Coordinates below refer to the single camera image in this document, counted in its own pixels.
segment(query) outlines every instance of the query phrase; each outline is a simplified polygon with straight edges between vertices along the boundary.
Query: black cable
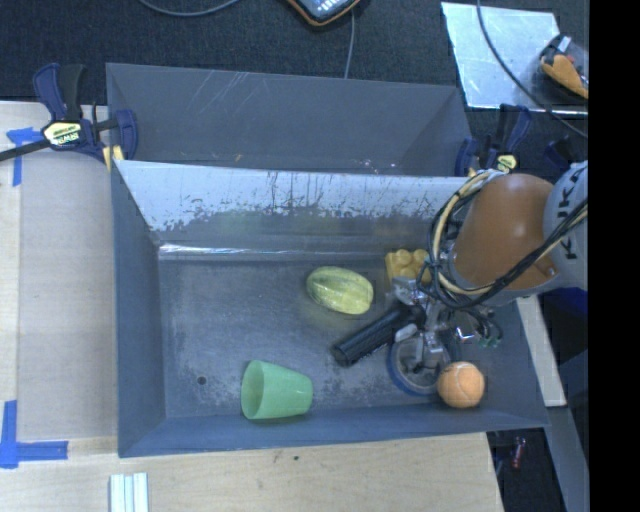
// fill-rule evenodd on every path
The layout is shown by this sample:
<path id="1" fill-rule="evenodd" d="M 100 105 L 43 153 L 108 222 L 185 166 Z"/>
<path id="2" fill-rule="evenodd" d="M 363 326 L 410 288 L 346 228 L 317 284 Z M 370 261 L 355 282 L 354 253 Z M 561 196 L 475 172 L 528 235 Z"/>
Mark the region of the black cable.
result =
<path id="1" fill-rule="evenodd" d="M 507 286 L 509 286 L 518 277 L 520 277 L 529 267 L 531 267 L 540 258 L 540 256 L 544 252 L 547 251 L 549 247 L 554 245 L 558 240 L 561 240 L 562 238 L 564 238 L 570 230 L 574 229 L 579 224 L 581 224 L 584 221 L 584 219 L 579 223 L 572 225 L 575 222 L 575 220 L 587 208 L 587 203 L 588 203 L 587 199 L 584 199 L 583 201 L 581 201 L 580 204 L 576 206 L 573 209 L 573 211 L 567 217 L 565 217 L 560 224 L 556 226 L 556 228 L 551 232 L 551 234 L 547 237 L 545 242 L 540 247 L 538 247 L 537 249 L 527 254 L 516 265 L 514 265 L 511 268 L 511 270 L 509 270 L 503 276 L 496 279 L 488 291 L 476 296 L 475 298 L 471 299 L 469 298 L 469 296 L 466 296 L 466 295 L 454 294 L 454 293 L 451 293 L 449 290 L 443 290 L 442 285 L 440 283 L 440 279 L 439 279 L 441 264 L 438 262 L 434 263 L 433 261 L 426 263 L 426 267 L 429 267 L 431 269 L 433 291 L 431 290 L 429 290 L 428 292 L 425 290 L 421 290 L 421 291 L 428 293 L 429 296 L 434 297 L 437 300 L 440 300 L 447 307 L 450 307 L 452 309 L 470 308 L 487 301 L 488 299 L 492 298 L 493 296 L 501 292 Z M 429 253 L 432 254 L 433 240 L 432 240 L 431 230 L 428 233 L 428 238 L 429 240 L 427 242 L 427 246 L 429 247 Z"/>
<path id="2" fill-rule="evenodd" d="M 344 78 L 349 77 L 349 68 L 351 67 L 351 56 L 353 55 L 353 46 L 356 39 L 356 15 L 354 9 L 351 9 L 351 39 L 349 40 L 349 52 L 347 53 L 347 65 L 344 68 Z"/>
<path id="3" fill-rule="evenodd" d="M 211 7 L 210 9 L 205 9 L 203 11 L 193 11 L 193 12 L 179 12 L 179 11 L 170 11 L 168 9 L 163 9 L 162 7 L 158 7 L 149 3 L 147 0 L 138 0 L 142 5 L 148 7 L 152 11 L 159 12 L 160 14 L 166 14 L 167 16 L 177 16 L 178 18 L 193 18 L 196 16 L 205 16 L 207 14 L 213 14 L 214 12 L 221 11 L 226 7 L 231 7 L 233 4 L 239 2 L 240 0 L 228 0 L 227 2 L 217 5 L 216 7 Z"/>
<path id="4" fill-rule="evenodd" d="M 210 9 L 205 9 L 203 11 L 179 12 L 179 11 L 170 11 L 168 9 L 163 9 L 162 7 L 158 7 L 156 5 L 149 3 L 147 0 L 138 0 L 138 2 L 140 2 L 145 7 L 148 7 L 152 11 L 158 12 L 160 14 L 165 14 L 167 16 L 176 16 L 178 18 L 193 18 L 196 16 L 205 16 L 207 14 L 213 14 L 227 7 L 231 7 L 233 4 L 239 1 L 240 0 L 228 0 L 223 4 L 220 4 L 216 7 L 212 7 Z M 347 52 L 347 64 L 344 70 L 344 78 L 349 77 L 349 68 L 351 67 L 351 57 L 353 56 L 353 47 L 355 43 L 355 38 L 356 38 L 356 15 L 355 15 L 355 11 L 351 9 L 351 38 L 349 40 L 349 50 Z"/>
<path id="5" fill-rule="evenodd" d="M 531 101 L 533 101 L 538 107 L 540 107 L 542 110 L 544 110 L 547 114 L 549 114 L 551 117 L 553 117 L 556 121 L 559 121 L 566 128 L 571 130 L 572 132 L 574 132 L 574 133 L 578 134 L 580 137 L 583 137 L 584 139 L 588 140 L 589 136 L 586 133 L 584 133 L 581 130 L 578 130 L 575 126 L 571 125 L 570 123 L 568 123 L 567 121 L 562 119 L 559 115 L 557 115 L 555 112 L 553 112 L 551 109 L 547 108 L 546 105 L 544 105 L 540 100 L 538 100 L 538 98 L 536 98 L 533 94 L 531 94 L 531 92 L 522 84 L 522 82 L 520 82 L 520 80 L 518 80 L 518 78 L 513 74 L 513 72 L 505 64 L 504 60 L 502 60 L 502 57 L 500 57 L 500 54 L 498 53 L 498 50 L 496 50 L 496 47 L 493 45 L 493 42 L 491 41 L 491 38 L 489 37 L 489 34 L 487 32 L 487 28 L 486 28 L 486 26 L 484 24 L 484 19 L 482 17 L 482 5 L 480 4 L 480 0 L 476 0 L 476 11 L 478 13 L 478 21 L 480 22 L 480 28 L 482 29 L 482 34 L 484 35 L 484 38 L 487 41 L 487 44 L 489 45 L 489 48 L 491 49 L 491 52 L 493 53 L 493 56 L 496 58 L 496 60 L 498 61 L 498 63 L 500 64 L 500 66 L 502 67 L 504 72 L 507 73 L 507 75 L 509 75 L 509 78 L 511 78 L 511 80 L 513 80 L 513 83 L 515 83 L 531 99 Z"/>

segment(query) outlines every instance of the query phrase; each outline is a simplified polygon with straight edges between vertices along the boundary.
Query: black handle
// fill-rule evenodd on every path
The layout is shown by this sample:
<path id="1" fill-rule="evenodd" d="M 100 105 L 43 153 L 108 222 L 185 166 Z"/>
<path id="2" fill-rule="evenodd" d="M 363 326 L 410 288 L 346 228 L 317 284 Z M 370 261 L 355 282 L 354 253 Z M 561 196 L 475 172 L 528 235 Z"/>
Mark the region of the black handle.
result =
<path id="1" fill-rule="evenodd" d="M 364 356 L 393 343 L 396 332 L 402 327 L 425 322 L 425 313 L 420 306 L 398 303 L 391 311 L 357 333 L 331 347 L 331 353 L 340 366 L 351 366 Z"/>

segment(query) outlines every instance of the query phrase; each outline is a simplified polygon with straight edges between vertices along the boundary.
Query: table surface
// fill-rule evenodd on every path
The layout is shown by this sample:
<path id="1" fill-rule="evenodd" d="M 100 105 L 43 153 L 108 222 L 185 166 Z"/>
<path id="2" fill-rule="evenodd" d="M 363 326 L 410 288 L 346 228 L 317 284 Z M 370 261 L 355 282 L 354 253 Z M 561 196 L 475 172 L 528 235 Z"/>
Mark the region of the table surface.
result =
<path id="1" fill-rule="evenodd" d="M 39 104 L 0 102 L 0 113 L 0 150 L 12 147 L 4 135 L 7 130 L 23 128 L 28 120 L 36 128 L 48 121 L 47 111 Z M 51 150 L 39 153 L 38 162 L 42 165 L 49 159 L 65 157 Z M 19 328 L 19 304 L 24 205 L 21 187 L 12 186 L 12 176 L 13 162 L 1 163 L 2 401 L 18 397 L 19 383 L 28 384 L 39 378 L 29 366 L 18 368 L 23 335 Z M 50 283 L 55 285 L 54 275 Z M 80 288 L 65 286 L 65 293 L 77 298 L 78 294 L 84 293 Z M 545 404 L 565 405 L 537 301 L 535 298 L 522 299 L 518 305 Z M 55 347 L 50 348 L 52 355 L 55 350 Z M 77 393 L 91 396 L 90 389 Z M 77 407 L 84 403 L 83 397 L 76 397 L 75 401 L 73 396 L 70 398 Z M 154 512 L 504 510 L 484 433 L 137 459 L 118 458 L 115 435 L 78 436 L 69 439 L 68 456 L 64 461 L 23 462 L 16 470 L 0 470 L 0 510 L 103 511 L 108 507 L 110 475 L 138 472 L 148 474 L 150 510 Z"/>

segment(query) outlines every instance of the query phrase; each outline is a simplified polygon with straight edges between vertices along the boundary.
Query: yellow cable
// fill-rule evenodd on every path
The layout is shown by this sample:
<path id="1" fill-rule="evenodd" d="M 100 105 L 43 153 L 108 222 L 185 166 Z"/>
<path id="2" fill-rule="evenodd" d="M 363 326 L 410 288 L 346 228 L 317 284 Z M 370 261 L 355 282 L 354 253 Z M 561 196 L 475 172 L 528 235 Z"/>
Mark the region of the yellow cable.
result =
<path id="1" fill-rule="evenodd" d="M 449 215 L 451 214 L 451 210 L 453 210 L 453 207 L 456 205 L 458 201 L 460 201 L 460 199 L 466 197 L 467 193 L 470 191 L 470 189 L 474 185 L 476 185 L 481 181 L 486 180 L 490 176 L 491 174 L 489 172 L 482 172 L 474 175 L 471 179 L 465 182 L 464 185 L 462 185 L 462 187 L 458 189 L 458 192 L 456 194 L 451 196 L 451 198 L 449 199 L 449 202 L 447 203 L 447 205 L 445 206 L 442 212 L 442 215 L 440 216 L 440 219 L 438 220 L 438 224 L 436 225 L 436 231 L 435 231 L 434 241 L 433 241 L 433 254 L 431 255 L 432 258 L 439 258 L 440 238 L 442 237 L 442 231 L 444 230 L 444 225 L 446 224 L 446 221 L 449 218 Z M 584 211 L 580 215 L 578 215 L 578 217 L 570 224 L 569 229 L 576 226 L 579 222 L 581 222 L 586 217 L 587 217 L 587 209 L 585 208 Z M 551 252 L 551 250 L 553 250 L 553 248 L 555 248 L 561 241 L 562 241 L 562 238 L 559 240 L 556 240 L 540 256 L 538 256 L 536 261 L 539 261 L 540 259 L 545 257 L 547 254 L 549 254 L 549 252 Z M 442 272 L 438 273 L 438 277 L 439 277 L 440 284 L 442 284 L 447 290 L 454 293 L 461 294 L 461 295 L 478 295 L 481 293 L 486 293 L 490 291 L 491 288 L 496 283 L 496 280 L 494 280 L 491 283 L 478 288 L 465 289 L 465 288 L 460 288 L 455 283 L 452 283 L 451 281 L 449 281 L 449 279 L 447 279 L 447 277 L 444 274 L 442 274 Z"/>

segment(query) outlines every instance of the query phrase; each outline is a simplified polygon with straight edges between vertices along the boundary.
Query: black tool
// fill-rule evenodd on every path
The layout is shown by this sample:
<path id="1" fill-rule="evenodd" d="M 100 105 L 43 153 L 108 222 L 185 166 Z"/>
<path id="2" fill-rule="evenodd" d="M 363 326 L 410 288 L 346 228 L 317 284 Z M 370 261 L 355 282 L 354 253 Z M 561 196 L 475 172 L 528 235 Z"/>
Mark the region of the black tool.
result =
<path id="1" fill-rule="evenodd" d="M 352 9 L 360 0 L 287 0 L 311 25 L 322 26 Z"/>
<path id="2" fill-rule="evenodd" d="M 421 306 L 407 306 L 398 301 L 382 318 L 333 345 L 331 353 L 340 366 L 351 366 L 393 343 L 396 332 L 402 327 L 412 323 L 421 326 L 425 320 L 425 311 Z"/>

